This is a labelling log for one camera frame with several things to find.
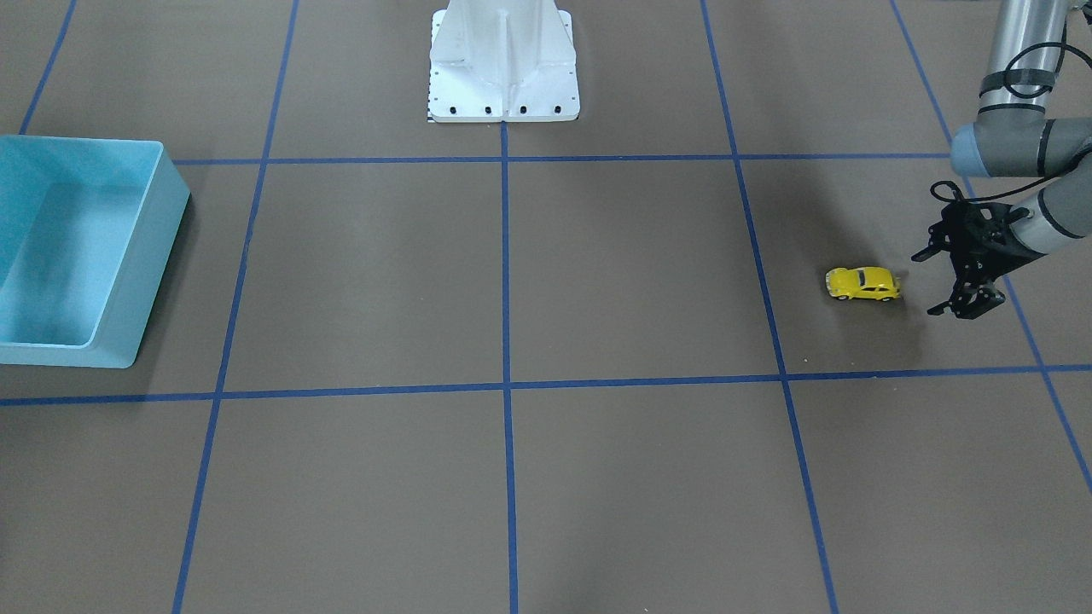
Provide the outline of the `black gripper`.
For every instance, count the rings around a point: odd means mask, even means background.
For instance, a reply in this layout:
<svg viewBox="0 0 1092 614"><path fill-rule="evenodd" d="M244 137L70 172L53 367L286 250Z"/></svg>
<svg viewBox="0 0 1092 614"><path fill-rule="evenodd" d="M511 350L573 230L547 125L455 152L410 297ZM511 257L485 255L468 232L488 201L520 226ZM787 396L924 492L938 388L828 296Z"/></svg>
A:
<svg viewBox="0 0 1092 614"><path fill-rule="evenodd" d="M950 312L974 320L1005 304L1006 295L992 284L1030 263L1031 250L1014 238L1013 231L1014 222L1026 217L1025 206L1000 202L956 200L943 206L941 219L928 227L925 247L911 256L912 262L925 262L947 253L956 273L951 295L926 314Z"/></svg>

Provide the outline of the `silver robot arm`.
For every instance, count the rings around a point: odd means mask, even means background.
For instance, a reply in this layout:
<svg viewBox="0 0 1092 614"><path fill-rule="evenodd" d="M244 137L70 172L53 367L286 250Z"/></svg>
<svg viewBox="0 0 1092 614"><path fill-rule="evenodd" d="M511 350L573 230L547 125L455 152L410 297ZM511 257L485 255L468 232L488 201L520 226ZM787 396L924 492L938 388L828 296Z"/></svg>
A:
<svg viewBox="0 0 1092 614"><path fill-rule="evenodd" d="M950 164L962 177L1025 178L1026 186L1021 202L1007 205L1005 194L970 198L949 180L931 185L941 219L914 260L948 255L956 275L931 316L978 318L1005 303L999 278L1089 237L1091 120L1048 116L1064 59L1089 62L1067 40L1072 13L1089 17L1088 1L1000 4L978 116L952 137Z"/></svg>

